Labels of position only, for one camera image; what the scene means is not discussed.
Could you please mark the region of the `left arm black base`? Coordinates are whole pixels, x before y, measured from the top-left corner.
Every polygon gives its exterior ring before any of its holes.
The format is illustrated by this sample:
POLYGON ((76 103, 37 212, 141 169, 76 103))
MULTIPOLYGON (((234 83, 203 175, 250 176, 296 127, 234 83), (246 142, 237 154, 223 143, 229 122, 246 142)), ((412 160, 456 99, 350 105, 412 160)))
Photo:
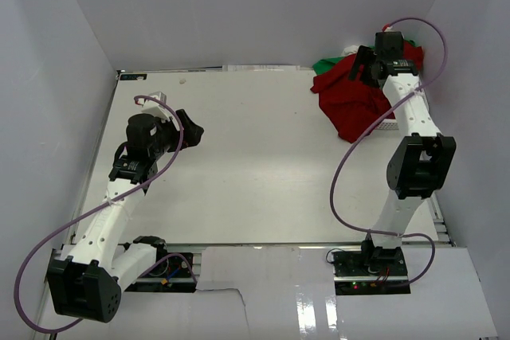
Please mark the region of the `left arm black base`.
POLYGON ((146 293, 194 293, 196 283, 186 262, 179 256, 168 258, 155 270, 127 288, 130 292, 146 293))

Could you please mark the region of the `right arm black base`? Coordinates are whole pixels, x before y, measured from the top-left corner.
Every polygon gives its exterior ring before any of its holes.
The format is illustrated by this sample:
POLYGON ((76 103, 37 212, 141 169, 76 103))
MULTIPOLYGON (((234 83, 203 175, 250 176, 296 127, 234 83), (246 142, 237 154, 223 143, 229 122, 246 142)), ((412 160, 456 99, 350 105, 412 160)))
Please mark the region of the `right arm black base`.
POLYGON ((360 251, 333 248, 325 260, 333 267, 337 296, 408 295, 408 271, 403 254, 389 262, 365 261, 360 251))

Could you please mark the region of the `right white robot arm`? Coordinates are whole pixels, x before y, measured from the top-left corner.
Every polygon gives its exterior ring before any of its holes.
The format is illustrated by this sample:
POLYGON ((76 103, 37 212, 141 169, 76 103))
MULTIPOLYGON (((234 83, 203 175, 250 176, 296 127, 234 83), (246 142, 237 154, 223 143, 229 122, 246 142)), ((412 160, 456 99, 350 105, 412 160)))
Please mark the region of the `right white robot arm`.
POLYGON ((445 183, 457 144, 430 117, 418 68, 404 57, 400 32, 375 35, 375 46, 360 46, 349 73, 378 86, 393 107, 402 140, 386 168, 389 193, 375 225, 362 243, 361 261, 371 272, 406 278, 402 236, 425 199, 445 183))

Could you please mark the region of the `green t shirt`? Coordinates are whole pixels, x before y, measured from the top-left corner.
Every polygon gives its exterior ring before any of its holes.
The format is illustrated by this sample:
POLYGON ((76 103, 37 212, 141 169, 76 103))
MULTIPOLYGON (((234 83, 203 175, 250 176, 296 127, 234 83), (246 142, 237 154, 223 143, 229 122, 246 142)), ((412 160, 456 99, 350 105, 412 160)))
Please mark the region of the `green t shirt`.
MULTIPOLYGON (((408 60, 412 60, 418 69, 422 67, 422 63, 424 60, 424 51, 421 46, 419 46, 413 40, 405 40, 405 58, 408 60)), ((321 75, 329 70, 331 70, 336 64, 338 64, 341 60, 346 57, 342 57, 341 54, 339 57, 329 57, 318 60, 313 66, 312 70, 316 75, 321 75)))

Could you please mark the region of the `red t shirt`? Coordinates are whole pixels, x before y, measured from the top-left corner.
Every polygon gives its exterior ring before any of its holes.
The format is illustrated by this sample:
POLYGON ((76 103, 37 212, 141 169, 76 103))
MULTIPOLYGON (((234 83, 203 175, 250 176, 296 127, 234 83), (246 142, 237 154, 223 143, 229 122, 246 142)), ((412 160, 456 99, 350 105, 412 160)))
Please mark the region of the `red t shirt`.
POLYGON ((348 79, 354 59, 354 54, 347 56, 328 72, 316 75, 311 87, 311 92, 319 97, 321 111, 329 118, 338 136, 349 143, 354 143, 390 109, 390 102, 382 90, 348 79))

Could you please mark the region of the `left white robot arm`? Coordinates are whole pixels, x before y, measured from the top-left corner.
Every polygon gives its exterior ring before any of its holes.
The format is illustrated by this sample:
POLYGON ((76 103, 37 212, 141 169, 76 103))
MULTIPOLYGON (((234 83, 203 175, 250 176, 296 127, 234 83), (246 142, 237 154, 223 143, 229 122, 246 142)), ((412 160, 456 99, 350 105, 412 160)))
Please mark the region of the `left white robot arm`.
POLYGON ((117 255, 120 238, 137 205, 148 191, 147 180, 156 175, 157 162, 177 148, 195 147, 204 133, 183 109, 176 115, 182 127, 156 108, 131 116, 108 175, 106 206, 93 215, 81 239, 63 260, 51 260, 46 273, 57 314, 110 322, 121 295, 149 267, 163 258, 164 241, 140 236, 117 255))

